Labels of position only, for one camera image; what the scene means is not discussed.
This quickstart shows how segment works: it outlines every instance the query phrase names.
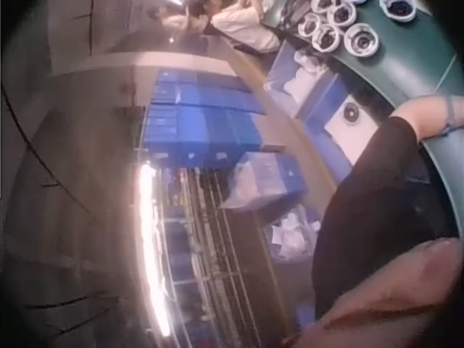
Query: person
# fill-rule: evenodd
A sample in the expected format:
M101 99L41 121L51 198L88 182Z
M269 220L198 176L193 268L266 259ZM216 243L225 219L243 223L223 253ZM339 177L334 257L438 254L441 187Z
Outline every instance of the person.
M260 24L268 3L262 0L238 0L221 9L220 0L192 0L186 13L170 14L160 11L158 17L163 27L174 36L195 33L222 35L249 47L259 54L277 51L278 37Z
M434 240L406 203L402 180L418 143L463 126L464 98L432 95L405 102L376 131L323 218L312 269L318 320L296 347L435 347L451 340L444 328L462 325L455 316L464 315L462 242Z

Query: black sleeve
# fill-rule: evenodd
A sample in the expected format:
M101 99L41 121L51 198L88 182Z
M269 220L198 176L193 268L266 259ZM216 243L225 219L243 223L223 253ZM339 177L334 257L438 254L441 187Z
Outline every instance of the black sleeve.
M391 117L337 188L313 260L318 316L391 259L430 238L402 191L404 174L417 154L412 127Z
M390 117L373 135L341 189L356 186L355 194L362 194L397 186L417 153L413 128L400 117Z

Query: blue plastic crate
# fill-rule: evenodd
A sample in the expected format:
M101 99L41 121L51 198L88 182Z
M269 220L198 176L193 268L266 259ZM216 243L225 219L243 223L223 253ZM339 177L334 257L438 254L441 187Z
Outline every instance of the blue plastic crate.
M177 82L178 81L178 69L169 68L169 67L159 69L157 81Z
M201 104L205 107L228 107L229 101L224 94L224 88L213 86L198 86Z
M196 76L197 76L197 72L194 70L166 67L166 68L159 69L157 81L196 83L197 82Z
M191 83L178 84L178 103L182 105L201 106L202 98L198 85Z
M152 104L175 104L178 99L178 89L175 83L157 82L152 92Z
M142 144L159 167L175 167L178 155L176 106L151 105L147 111Z
M178 161L180 167L201 167L210 151L210 132L203 109L178 108Z
M255 112L257 114L265 114L264 108L256 100L252 93L229 89L225 91L225 96L227 100L227 107L247 112Z
M227 110L217 108L204 108L203 110L210 134L210 150L204 167L233 167L243 155L244 150L237 142Z
M277 154L276 159L287 191L291 194L306 191L306 183L297 161L286 154Z
M248 112L229 110L233 133L239 146L245 152L259 151L262 147L260 132Z

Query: white paper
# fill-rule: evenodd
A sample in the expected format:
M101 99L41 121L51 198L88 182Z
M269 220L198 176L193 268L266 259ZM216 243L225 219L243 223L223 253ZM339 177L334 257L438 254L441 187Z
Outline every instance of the white paper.
M282 228L284 230L293 230L295 228L300 227L300 222L298 221L298 217L295 213L291 212L286 217L282 219Z
M285 230L279 256L286 260L300 256L306 250L306 241L299 228Z
M346 102L355 102L348 97ZM376 132L378 126L370 116L360 108L360 119L356 125L349 125L343 118L344 105L327 122L324 129L332 136L334 141L341 147L351 164L355 164L370 138Z
M311 223L310 224L312 229L316 232L318 232L320 230L320 222L319 221L315 221L314 223Z
M273 237L270 242L272 244L282 245L284 230L278 226L273 225L272 227L273 227Z

